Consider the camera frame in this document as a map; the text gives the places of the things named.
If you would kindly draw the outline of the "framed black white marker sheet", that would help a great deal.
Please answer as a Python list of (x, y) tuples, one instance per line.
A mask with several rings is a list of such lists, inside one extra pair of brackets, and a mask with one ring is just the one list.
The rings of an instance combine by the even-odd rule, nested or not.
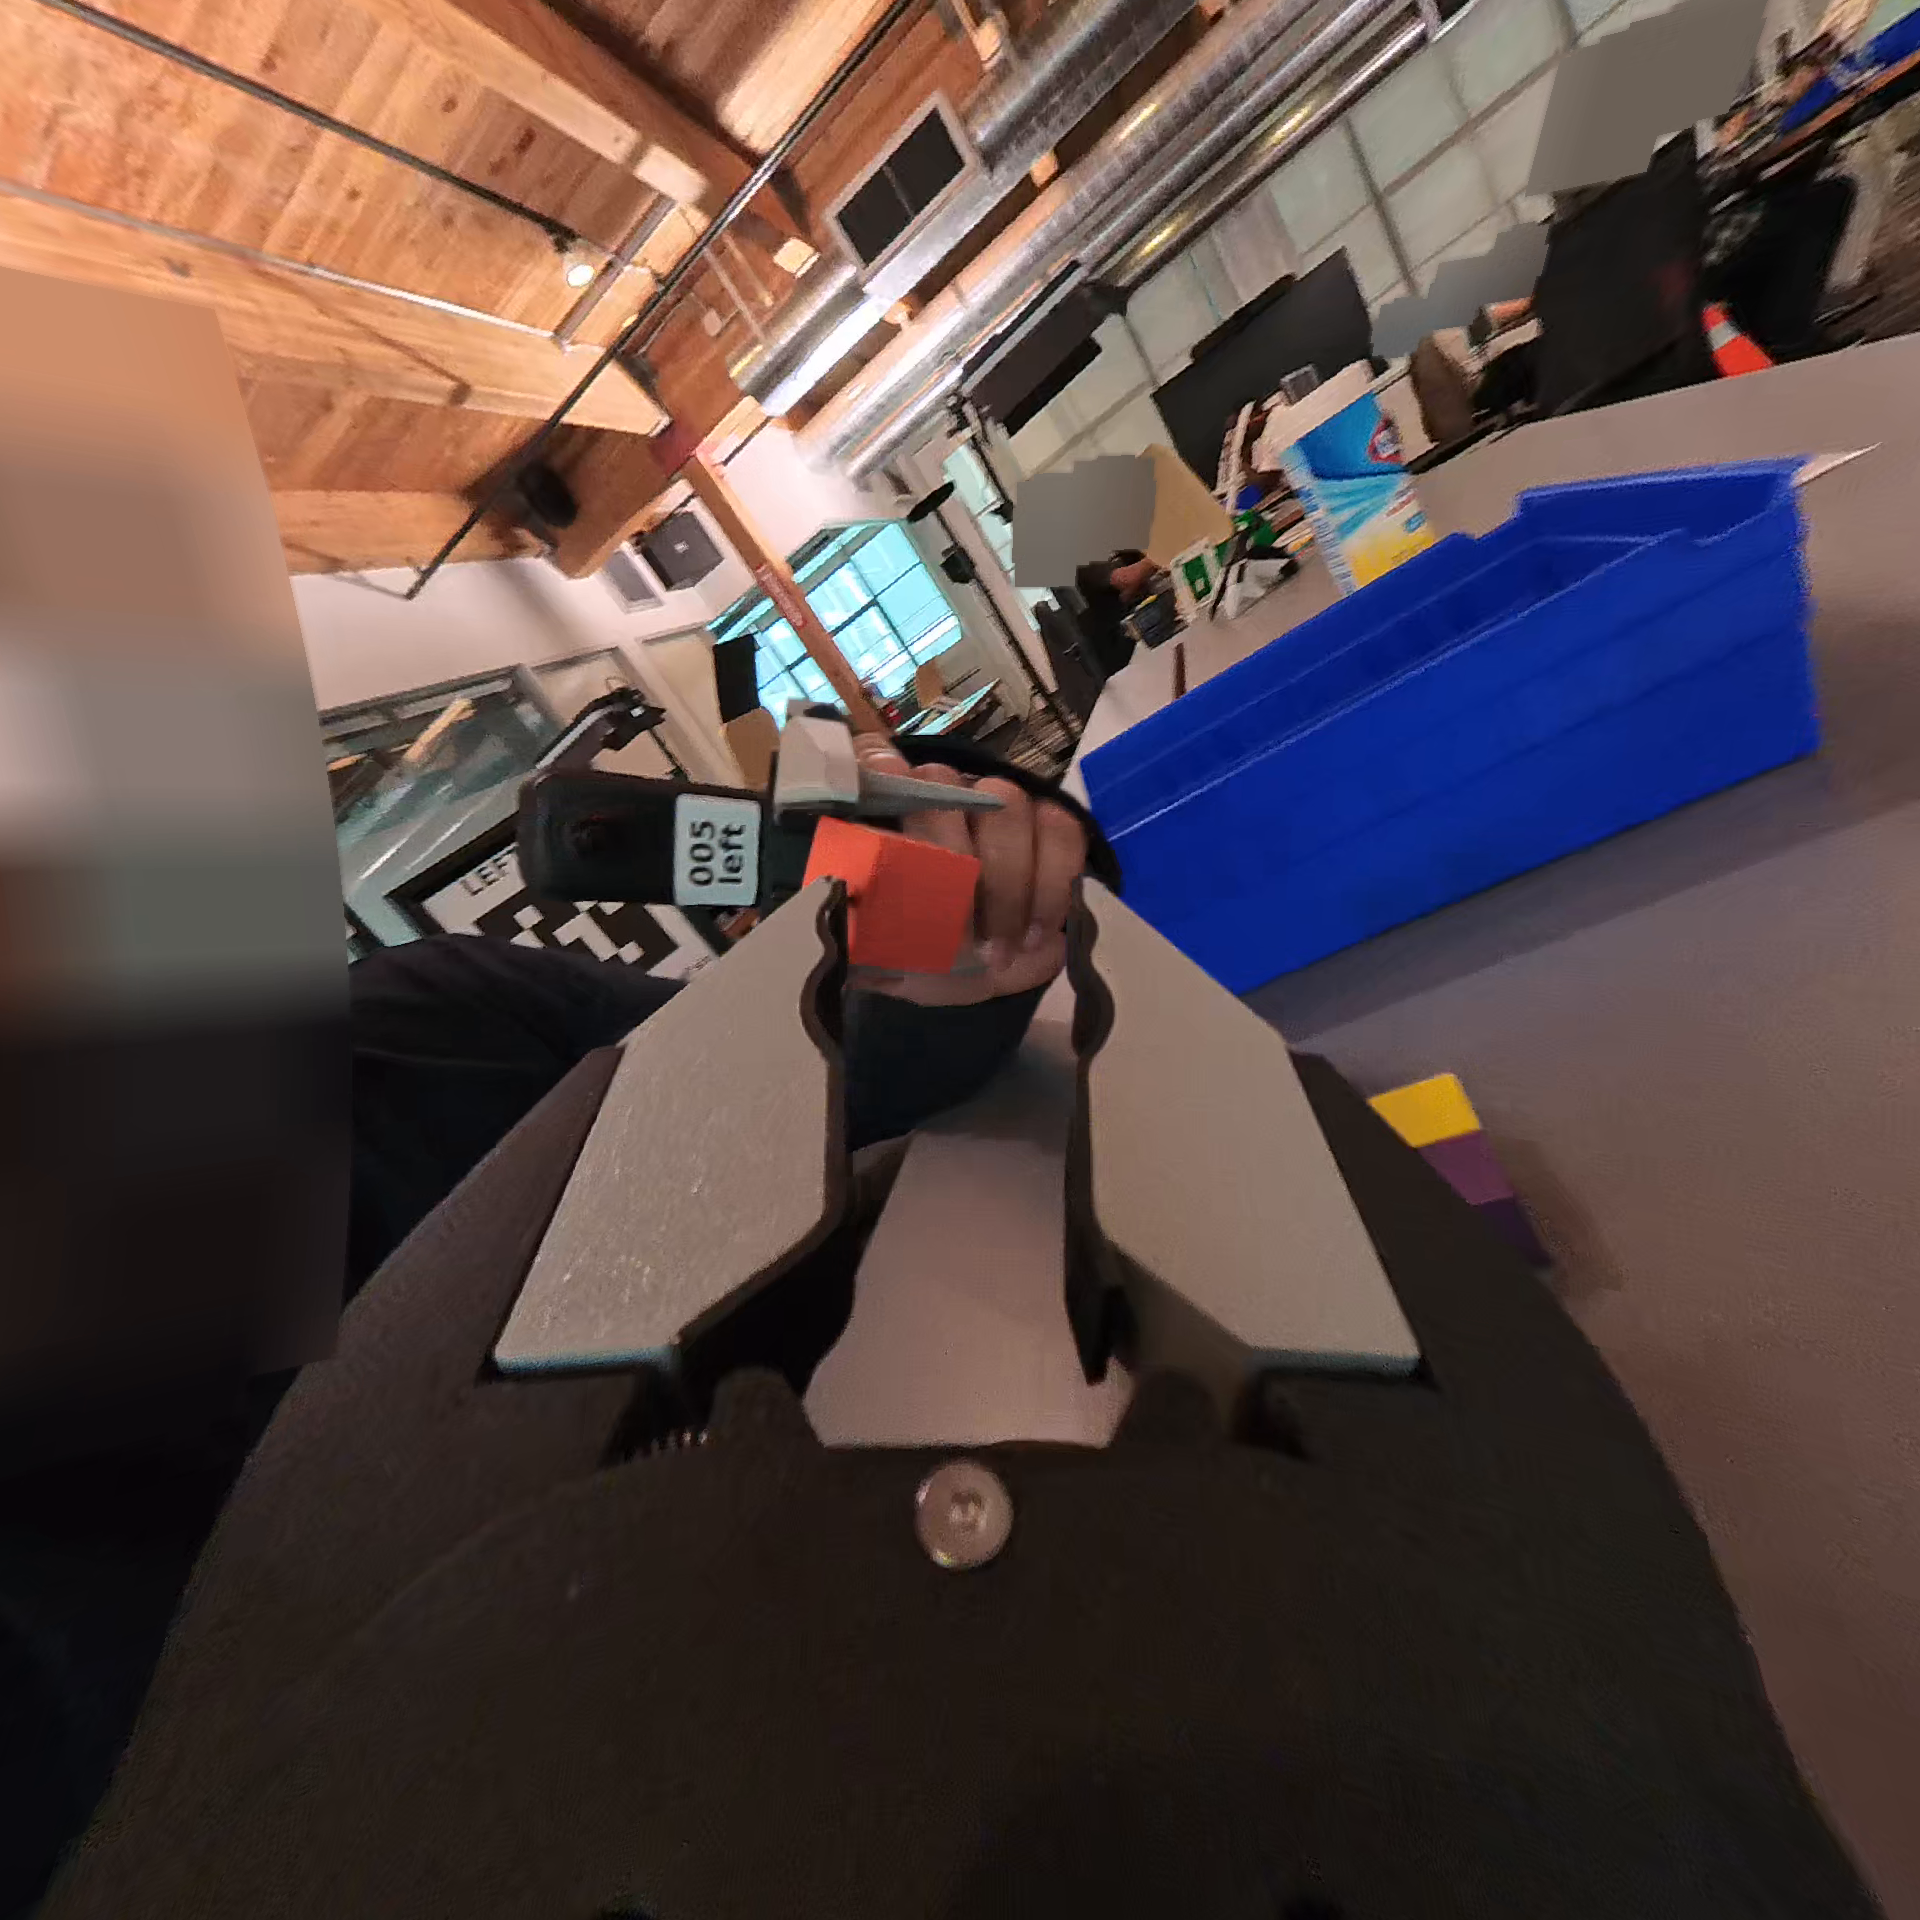
[(686, 982), (723, 959), (719, 935), (675, 906), (540, 899), (520, 873), (510, 828), (479, 835), (400, 880), (387, 904), (422, 937), (563, 951), (651, 978)]

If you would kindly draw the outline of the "cardboard sheet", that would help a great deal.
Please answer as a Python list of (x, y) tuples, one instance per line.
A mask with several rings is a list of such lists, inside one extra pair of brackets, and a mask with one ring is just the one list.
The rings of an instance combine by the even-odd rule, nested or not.
[(1184, 553), (1208, 546), (1221, 549), (1236, 538), (1236, 519), (1223, 501), (1162, 445), (1140, 453), (1153, 477), (1153, 506), (1143, 551), (1169, 568)]

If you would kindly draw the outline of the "wooden support post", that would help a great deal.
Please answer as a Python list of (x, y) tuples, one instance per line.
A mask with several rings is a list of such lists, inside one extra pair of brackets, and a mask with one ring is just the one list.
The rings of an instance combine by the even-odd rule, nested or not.
[(799, 636), (808, 656), (832, 684), (843, 715), (852, 719), (852, 729), (856, 736), (889, 736), (885, 716), (869, 702), (834, 634), (811, 608), (785, 553), (771, 546), (754, 512), (733, 489), (728, 470), (703, 453), (693, 453), (682, 474), (697, 498), (710, 509), (710, 516), (734, 549), (741, 564), (754, 575), (755, 588), (771, 598), (773, 608), (795, 629), (795, 636)]

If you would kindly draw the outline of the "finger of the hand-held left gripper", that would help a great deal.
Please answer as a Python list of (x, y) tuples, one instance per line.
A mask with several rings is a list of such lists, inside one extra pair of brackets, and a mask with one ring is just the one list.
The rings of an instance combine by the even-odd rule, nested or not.
[(832, 707), (793, 703), (773, 759), (773, 816), (905, 821), (920, 812), (999, 812), (998, 795), (946, 787), (915, 773), (869, 768), (847, 716)]

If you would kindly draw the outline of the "black light stand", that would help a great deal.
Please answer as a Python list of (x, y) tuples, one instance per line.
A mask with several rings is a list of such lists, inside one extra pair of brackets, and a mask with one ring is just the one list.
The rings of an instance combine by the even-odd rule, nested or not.
[(934, 533), (943, 540), (940, 567), (948, 585), (970, 589), (979, 608), (986, 612), (988, 623), (998, 629), (998, 636), (1001, 640), (1007, 656), (1014, 662), (1024, 684), (1029, 685), (1030, 716), (1047, 715), (1051, 725), (1051, 736), (1059, 737), (1061, 759), (1070, 755), (1082, 739), (1082, 729), (1072, 712), (1065, 707), (1059, 690), (1047, 684), (1044, 669), (1030, 656), (1030, 649), (1026, 643), (1026, 629), (1014, 629), (1007, 618), (1007, 612), (999, 608), (999, 599), (995, 598), (992, 585), (986, 585), (986, 577), (981, 575), (974, 551), (965, 546), (953, 515), (948, 512), (948, 503), (956, 498), (956, 483), (943, 481), (929, 493), (925, 493), (915, 509), (909, 512), (905, 523), (916, 529), (925, 529), (928, 524), (934, 527)]

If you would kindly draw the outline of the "orange wooden cube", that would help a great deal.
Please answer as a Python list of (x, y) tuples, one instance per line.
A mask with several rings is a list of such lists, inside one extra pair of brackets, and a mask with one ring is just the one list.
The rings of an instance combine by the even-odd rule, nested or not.
[(974, 947), (974, 854), (825, 817), (812, 832), (804, 867), (804, 883), (821, 880), (843, 891), (854, 972), (948, 976)]

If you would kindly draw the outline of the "person's left hand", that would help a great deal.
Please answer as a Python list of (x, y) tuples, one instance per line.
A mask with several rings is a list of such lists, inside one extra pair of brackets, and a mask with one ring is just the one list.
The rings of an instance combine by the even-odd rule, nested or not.
[(948, 973), (856, 968), (852, 983), (921, 1008), (974, 1008), (1044, 992), (1065, 968), (1070, 904), (1088, 870), (1090, 842), (1079, 817), (1007, 773), (911, 765), (890, 751), (869, 752), (863, 764), (885, 778), (992, 795), (998, 806), (931, 807), (898, 821), (905, 839), (979, 863), (974, 931), (956, 966)]

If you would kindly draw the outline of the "blue plastic bin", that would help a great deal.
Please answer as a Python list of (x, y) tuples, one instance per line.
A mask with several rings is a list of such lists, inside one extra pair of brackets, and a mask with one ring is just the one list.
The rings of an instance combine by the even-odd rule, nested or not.
[(1082, 762), (1143, 921), (1236, 994), (1820, 751), (1798, 474), (1518, 493)]

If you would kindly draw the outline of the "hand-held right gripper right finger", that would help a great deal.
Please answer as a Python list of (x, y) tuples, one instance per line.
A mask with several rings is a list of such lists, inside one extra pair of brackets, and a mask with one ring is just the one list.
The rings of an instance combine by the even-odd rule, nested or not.
[(1066, 976), (1065, 1297), (1088, 1378), (1411, 1378), (1419, 1343), (1286, 1038), (1095, 877)]

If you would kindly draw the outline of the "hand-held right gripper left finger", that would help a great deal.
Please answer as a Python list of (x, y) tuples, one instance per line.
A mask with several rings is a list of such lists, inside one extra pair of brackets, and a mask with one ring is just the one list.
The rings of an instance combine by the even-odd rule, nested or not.
[(847, 1218), (847, 889), (817, 880), (620, 1048), (493, 1344), (503, 1378), (682, 1371)]

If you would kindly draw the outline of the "purple wooden cube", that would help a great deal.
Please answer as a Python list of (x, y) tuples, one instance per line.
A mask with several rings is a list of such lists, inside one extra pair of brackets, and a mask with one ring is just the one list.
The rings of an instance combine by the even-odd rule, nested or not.
[(1546, 1274), (1554, 1266), (1532, 1212), (1484, 1133), (1433, 1140), (1417, 1153), (1532, 1270)]

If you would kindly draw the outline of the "black wall speaker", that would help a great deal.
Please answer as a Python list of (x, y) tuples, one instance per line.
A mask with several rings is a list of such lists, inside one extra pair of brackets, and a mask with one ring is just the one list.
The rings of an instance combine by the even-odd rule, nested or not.
[(668, 515), (632, 546), (671, 595), (702, 589), (730, 559), (697, 506)]

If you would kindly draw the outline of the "blue yellow wipes canister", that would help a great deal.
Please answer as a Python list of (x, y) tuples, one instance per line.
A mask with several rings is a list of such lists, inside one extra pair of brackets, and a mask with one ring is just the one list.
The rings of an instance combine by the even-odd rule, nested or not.
[(1363, 366), (1287, 407), (1283, 470), (1334, 588), (1358, 595), (1436, 546), (1401, 435)]

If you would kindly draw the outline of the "yellow wooden cube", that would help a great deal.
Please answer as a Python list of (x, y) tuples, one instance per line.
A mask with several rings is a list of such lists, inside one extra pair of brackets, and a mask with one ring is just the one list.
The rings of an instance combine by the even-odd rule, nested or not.
[(1483, 1135), (1475, 1101), (1453, 1073), (1376, 1092), (1369, 1107), (1405, 1146), (1423, 1153)]

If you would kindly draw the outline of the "black hanging monitor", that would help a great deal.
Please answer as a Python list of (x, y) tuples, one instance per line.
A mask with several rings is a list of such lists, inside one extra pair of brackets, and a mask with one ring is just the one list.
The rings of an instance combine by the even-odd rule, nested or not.
[(1129, 294), (1113, 282), (1059, 272), (974, 350), (948, 407), (1020, 435), (1097, 362), (1097, 333), (1126, 305)]

